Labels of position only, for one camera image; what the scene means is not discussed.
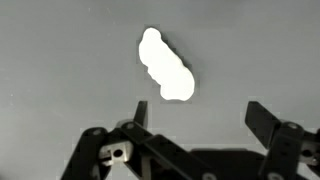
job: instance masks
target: metal bracket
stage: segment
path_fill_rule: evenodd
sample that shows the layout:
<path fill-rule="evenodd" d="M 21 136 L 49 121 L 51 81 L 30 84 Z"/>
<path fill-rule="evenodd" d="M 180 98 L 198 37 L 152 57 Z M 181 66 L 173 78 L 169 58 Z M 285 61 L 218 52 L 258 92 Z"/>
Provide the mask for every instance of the metal bracket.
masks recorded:
<path fill-rule="evenodd" d="M 310 166 L 318 166 L 320 163 L 320 142 L 317 141 L 316 135 L 306 132 L 305 139 L 302 143 L 300 162 Z"/>
<path fill-rule="evenodd" d="M 109 144 L 101 148 L 99 159 L 103 160 L 105 166 L 112 166 L 116 163 L 129 161 L 132 152 L 133 145 L 130 141 Z"/>
<path fill-rule="evenodd" d="M 260 168 L 262 179 L 296 179 L 303 134 L 303 128 L 297 124 L 281 125 Z"/>

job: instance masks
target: gray background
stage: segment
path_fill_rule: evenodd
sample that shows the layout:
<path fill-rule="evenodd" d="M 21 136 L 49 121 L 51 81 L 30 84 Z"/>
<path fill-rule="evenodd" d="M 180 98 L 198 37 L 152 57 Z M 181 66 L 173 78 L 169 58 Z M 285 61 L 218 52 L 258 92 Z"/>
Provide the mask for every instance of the gray background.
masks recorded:
<path fill-rule="evenodd" d="M 0 178 L 59 179 L 84 129 L 111 130 L 139 100 L 149 101 L 150 131 L 188 150 L 263 152 L 243 123 L 249 100 L 314 131 L 319 9 L 319 0 L 1 0 Z M 139 62 L 150 25 L 191 64 L 190 101 L 164 101 Z M 122 166 L 111 175 L 135 179 Z"/>

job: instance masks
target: white object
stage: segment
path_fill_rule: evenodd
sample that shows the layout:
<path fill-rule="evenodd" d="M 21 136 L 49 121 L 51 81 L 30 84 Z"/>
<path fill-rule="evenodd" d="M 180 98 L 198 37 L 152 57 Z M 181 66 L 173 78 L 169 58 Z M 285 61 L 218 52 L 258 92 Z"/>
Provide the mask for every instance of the white object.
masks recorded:
<path fill-rule="evenodd" d="M 160 94 L 166 100 L 188 100 L 194 93 L 194 78 L 181 59 L 164 43 L 161 33 L 148 28 L 139 45 L 141 62 L 160 86 Z"/>

